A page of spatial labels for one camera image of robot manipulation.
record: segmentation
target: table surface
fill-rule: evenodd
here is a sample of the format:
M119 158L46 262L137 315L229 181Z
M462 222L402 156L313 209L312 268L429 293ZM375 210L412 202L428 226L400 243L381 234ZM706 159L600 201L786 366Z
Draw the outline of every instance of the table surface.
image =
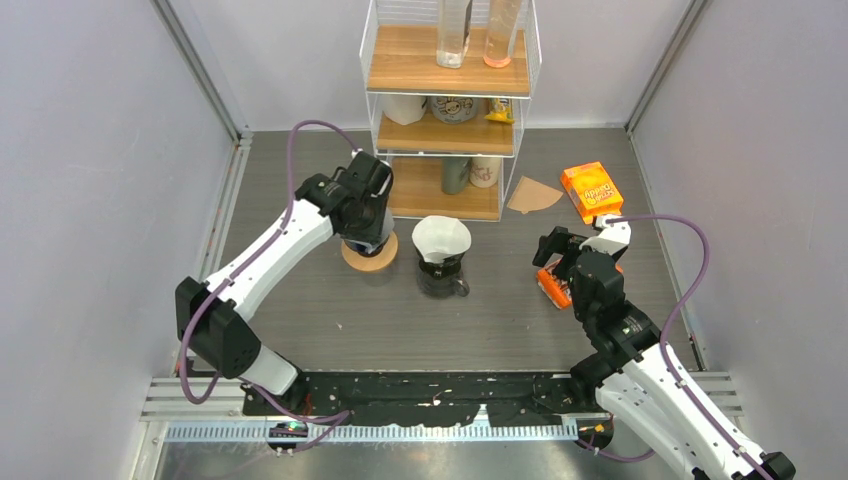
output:
M254 137L228 232L224 260L235 258L286 204L286 132ZM364 148L368 132L354 132ZM299 135L295 184L332 174L349 162L334 133ZM601 161L621 190L625 214L649 205L636 158L622 129L529 130L512 188L522 175L555 188L567 167ZM566 196L549 209L523 215L506 209L499 223L466 222L472 235L463 271L465 298L434 300L415 283L415 220L397 219L397 259L377 275L354 271L340 240L313 251L268 295L251 327L270 348L303 369L328 370L567 370L594 352L570 309L558 310L539 289L531 265L540 235L554 226L591 235ZM653 223L631 225L620 264L628 298L658 325L676 301ZM671 345L683 364L695 358L682 322Z

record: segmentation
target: brown paper coffee filter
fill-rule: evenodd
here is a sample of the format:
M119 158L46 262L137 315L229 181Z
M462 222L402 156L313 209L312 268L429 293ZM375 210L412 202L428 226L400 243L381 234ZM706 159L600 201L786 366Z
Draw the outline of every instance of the brown paper coffee filter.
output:
M507 208L516 212L527 213L544 210L553 206L562 198L562 192L539 183L532 178L521 177L518 186L512 192Z

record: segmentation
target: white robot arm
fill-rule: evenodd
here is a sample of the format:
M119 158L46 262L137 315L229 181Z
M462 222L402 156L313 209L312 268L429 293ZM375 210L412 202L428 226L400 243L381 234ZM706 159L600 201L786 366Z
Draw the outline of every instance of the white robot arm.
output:
M388 211L391 167L355 151L348 168L332 178L314 175L296 192L291 216L280 216L235 260L204 283L191 277L176 289L177 337L195 322L188 345L225 378L243 378L280 395L294 382L297 368L262 345L247 322L271 289L310 251L335 234L355 251L372 255L393 228ZM223 285L226 288L215 289ZM198 310L215 292L205 312Z
M589 238L557 227L540 239L533 261L544 266L552 254L562 254L553 274L568 283L575 317L598 350L571 369L580 396L626 423L680 478L794 478L786 456L766 454L742 434L692 380L671 346L661 345L651 319L625 299L624 277L615 268L630 243L625 220L599 216L594 227L600 233Z

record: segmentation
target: yellow package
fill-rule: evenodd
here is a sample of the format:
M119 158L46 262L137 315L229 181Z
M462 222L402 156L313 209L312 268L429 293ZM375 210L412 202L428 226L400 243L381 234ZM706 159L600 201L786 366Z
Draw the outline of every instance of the yellow package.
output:
M568 168L562 172L560 181L586 225L597 215L621 215L624 198L601 162Z
M512 116L512 100L499 97L490 98L489 114L486 115L486 120L508 123L510 125L515 123L515 118Z

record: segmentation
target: glass bottle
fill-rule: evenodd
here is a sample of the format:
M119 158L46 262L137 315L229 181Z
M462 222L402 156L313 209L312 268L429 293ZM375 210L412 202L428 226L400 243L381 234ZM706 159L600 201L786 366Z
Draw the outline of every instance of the glass bottle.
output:
M494 68L503 68L512 60L518 13L524 0L489 0L489 26L483 61Z
M471 37L471 0L439 0L436 63L459 68Z

